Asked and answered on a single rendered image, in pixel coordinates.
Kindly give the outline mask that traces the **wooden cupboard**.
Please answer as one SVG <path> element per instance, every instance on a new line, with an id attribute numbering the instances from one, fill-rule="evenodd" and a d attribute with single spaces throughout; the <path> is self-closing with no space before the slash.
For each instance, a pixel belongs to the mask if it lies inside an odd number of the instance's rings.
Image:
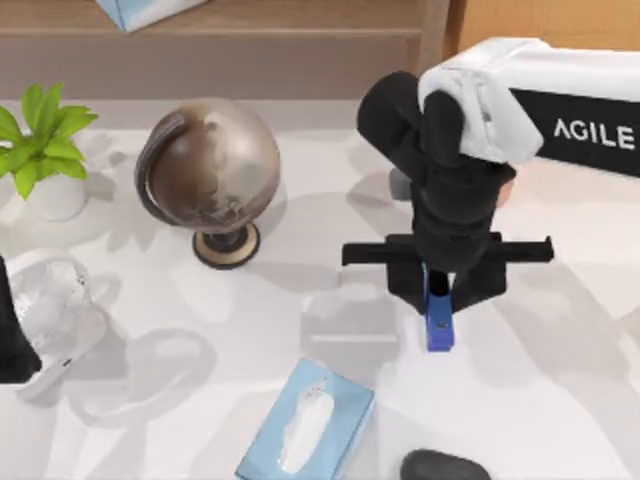
<path id="1" fill-rule="evenodd" d="M 451 0 L 445 52 L 496 36 L 570 48 L 640 50 L 640 0 Z"/>

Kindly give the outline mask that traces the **wooden open shelf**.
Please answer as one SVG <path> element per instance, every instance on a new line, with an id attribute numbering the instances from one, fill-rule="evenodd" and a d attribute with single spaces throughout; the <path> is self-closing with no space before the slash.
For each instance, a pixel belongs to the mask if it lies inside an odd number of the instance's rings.
<path id="1" fill-rule="evenodd" d="M 0 98 L 352 99 L 442 55 L 450 0 L 210 0 L 135 33 L 94 0 L 0 0 Z"/>

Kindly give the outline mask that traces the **brown and silver globe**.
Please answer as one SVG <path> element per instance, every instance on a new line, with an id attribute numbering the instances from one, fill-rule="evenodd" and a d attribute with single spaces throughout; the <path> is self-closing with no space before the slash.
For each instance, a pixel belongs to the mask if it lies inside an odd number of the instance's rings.
<path id="1" fill-rule="evenodd" d="M 231 270 L 261 244 L 257 218 L 280 185 L 281 155 L 267 123 L 239 101 L 183 103 L 150 130 L 134 168 L 141 205 L 192 232 L 205 265 Z"/>

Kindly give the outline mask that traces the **light blue tissue box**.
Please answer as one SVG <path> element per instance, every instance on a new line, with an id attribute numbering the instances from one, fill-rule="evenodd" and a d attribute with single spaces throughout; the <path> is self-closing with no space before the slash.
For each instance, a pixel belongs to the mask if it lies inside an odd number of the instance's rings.
<path id="1" fill-rule="evenodd" d="M 199 7 L 209 0 L 94 1 L 120 31 L 130 33 Z"/>
<path id="2" fill-rule="evenodd" d="M 238 480 L 340 480 L 374 391 L 302 358 L 235 470 Z"/>

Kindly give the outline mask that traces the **dark grey computer mouse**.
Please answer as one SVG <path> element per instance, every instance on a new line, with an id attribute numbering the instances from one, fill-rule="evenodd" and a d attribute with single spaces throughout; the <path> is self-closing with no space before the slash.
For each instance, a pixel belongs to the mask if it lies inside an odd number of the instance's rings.
<path id="1" fill-rule="evenodd" d="M 400 480 L 493 480 L 479 463 L 456 455 L 416 449 L 400 465 Z"/>

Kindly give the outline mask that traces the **green plant in white pot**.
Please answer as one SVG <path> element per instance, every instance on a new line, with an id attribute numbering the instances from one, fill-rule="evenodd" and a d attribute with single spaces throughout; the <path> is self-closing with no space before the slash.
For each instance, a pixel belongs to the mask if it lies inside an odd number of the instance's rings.
<path id="1" fill-rule="evenodd" d="M 98 119 L 91 108 L 61 103 L 64 84 L 29 85 L 20 99 L 24 123 L 0 104 L 0 179 L 47 221 L 73 218 L 87 200 L 86 156 L 74 136 Z"/>

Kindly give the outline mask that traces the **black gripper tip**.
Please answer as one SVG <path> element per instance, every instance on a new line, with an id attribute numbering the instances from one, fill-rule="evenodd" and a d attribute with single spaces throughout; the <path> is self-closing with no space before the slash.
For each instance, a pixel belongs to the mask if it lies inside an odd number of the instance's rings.
<path id="1" fill-rule="evenodd" d="M 0 385 L 26 384 L 41 369 L 42 361 L 19 323 L 0 255 Z"/>

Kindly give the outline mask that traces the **blue stapler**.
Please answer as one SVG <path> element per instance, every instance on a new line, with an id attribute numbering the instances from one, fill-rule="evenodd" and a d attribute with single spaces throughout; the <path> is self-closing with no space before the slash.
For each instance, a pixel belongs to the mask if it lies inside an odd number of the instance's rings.
<path id="1" fill-rule="evenodd" d="M 455 344 L 453 310 L 449 292 L 434 292 L 430 287 L 425 295 L 426 348 L 429 352 L 449 352 Z"/>

